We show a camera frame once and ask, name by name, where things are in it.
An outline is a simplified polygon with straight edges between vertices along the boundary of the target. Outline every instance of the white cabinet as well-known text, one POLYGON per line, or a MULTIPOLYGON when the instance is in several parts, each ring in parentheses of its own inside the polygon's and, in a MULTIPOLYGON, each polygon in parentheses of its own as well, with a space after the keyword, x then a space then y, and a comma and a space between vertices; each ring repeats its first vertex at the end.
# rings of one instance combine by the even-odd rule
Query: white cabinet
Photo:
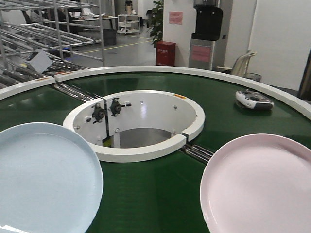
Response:
POLYGON ((140 23, 138 15, 118 15, 118 33, 139 33, 140 23))

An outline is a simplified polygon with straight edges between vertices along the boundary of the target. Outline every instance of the green conveyor belt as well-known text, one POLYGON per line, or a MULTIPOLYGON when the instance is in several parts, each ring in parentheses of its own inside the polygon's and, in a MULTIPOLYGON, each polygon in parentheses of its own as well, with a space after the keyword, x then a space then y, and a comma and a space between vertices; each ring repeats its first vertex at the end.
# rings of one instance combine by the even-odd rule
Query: green conveyor belt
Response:
MULTIPOLYGON (((120 73, 67 81, 100 96, 128 90, 162 90, 189 97, 201 105, 206 124, 193 143, 217 150, 250 133, 274 133, 311 148, 310 121, 272 99, 272 111, 257 112, 235 105, 242 86, 172 73, 120 73)), ((0 131, 26 122, 62 124, 82 102, 50 87, 41 87, 0 101, 0 131)), ((176 151, 139 163, 101 162, 104 194, 88 233, 205 233, 199 200, 204 165, 176 151)))

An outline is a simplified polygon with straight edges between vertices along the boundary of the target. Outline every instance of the remote controller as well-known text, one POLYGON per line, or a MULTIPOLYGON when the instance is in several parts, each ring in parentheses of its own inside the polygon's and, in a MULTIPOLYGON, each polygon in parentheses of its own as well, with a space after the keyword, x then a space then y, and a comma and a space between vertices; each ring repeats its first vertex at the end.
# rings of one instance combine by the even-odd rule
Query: remote controller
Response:
POLYGON ((274 103, 271 100, 263 94, 255 91, 237 91, 235 97, 238 101, 237 104, 244 108, 270 110, 274 106, 274 103))

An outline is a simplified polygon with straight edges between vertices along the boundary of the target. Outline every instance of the plate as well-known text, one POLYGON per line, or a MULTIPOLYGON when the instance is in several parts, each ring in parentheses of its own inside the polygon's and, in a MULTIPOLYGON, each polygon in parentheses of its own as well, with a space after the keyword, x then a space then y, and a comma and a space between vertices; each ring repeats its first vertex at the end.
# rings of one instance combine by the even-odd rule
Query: plate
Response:
POLYGON ((78 134, 50 123, 0 133, 1 233, 84 233, 102 192, 99 160, 78 134))
POLYGON ((211 233, 309 233, 311 150, 272 134, 232 140, 207 164, 200 199, 211 233))

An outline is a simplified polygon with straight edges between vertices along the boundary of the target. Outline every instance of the trash bin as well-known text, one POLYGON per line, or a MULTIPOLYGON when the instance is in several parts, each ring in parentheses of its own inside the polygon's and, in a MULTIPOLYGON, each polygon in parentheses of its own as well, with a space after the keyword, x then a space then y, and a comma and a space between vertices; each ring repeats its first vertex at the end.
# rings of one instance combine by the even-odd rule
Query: trash bin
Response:
POLYGON ((253 73, 247 73, 244 75, 245 78, 256 81, 256 82, 260 82, 261 81, 261 75, 259 74, 253 74, 253 73))
POLYGON ((175 65, 176 43, 159 41, 156 43, 155 65, 174 66, 175 65))
POLYGON ((115 45, 117 43, 117 30, 103 29, 104 45, 115 45))

